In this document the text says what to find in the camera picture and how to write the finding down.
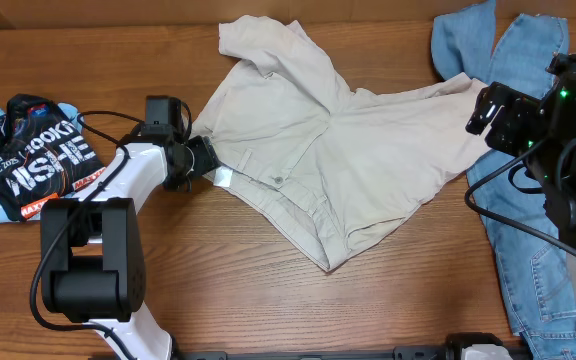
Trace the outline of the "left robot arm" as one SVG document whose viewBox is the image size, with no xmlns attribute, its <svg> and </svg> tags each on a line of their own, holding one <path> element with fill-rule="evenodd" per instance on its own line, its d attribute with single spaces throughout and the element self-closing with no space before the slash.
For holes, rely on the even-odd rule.
<svg viewBox="0 0 576 360">
<path fill-rule="evenodd" d="M 79 194 L 48 201 L 40 214 L 41 260 L 29 307 L 42 327 L 92 330 L 119 359 L 179 359 L 173 335 L 145 303 L 146 266 L 137 215 L 158 187 L 192 189 L 219 160 L 193 136 L 186 103 L 149 96 L 145 118 L 116 141 L 116 155 Z"/>
</svg>

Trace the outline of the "beige shorts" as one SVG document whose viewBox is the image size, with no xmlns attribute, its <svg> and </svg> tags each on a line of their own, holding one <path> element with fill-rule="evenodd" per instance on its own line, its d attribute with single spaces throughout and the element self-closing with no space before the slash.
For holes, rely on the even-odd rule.
<svg viewBox="0 0 576 360">
<path fill-rule="evenodd" d="M 378 244 L 487 151 L 466 123 L 483 85 L 351 89 L 298 22 L 219 27 L 235 65 L 193 124 L 230 171 L 228 191 L 324 271 Z"/>
</svg>

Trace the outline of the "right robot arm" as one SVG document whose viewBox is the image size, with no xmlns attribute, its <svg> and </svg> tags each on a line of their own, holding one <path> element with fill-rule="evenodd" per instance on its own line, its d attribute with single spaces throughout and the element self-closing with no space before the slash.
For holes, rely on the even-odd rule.
<svg viewBox="0 0 576 360">
<path fill-rule="evenodd" d="M 480 215 L 521 230 L 564 250 L 576 299 L 576 53 L 556 53 L 548 72 L 556 81 L 542 99 L 499 82 L 482 89 L 467 132 L 483 135 L 486 144 L 511 161 L 471 185 L 468 196 L 502 174 L 524 168 L 545 197 L 546 216 L 556 237 L 469 202 Z"/>
</svg>

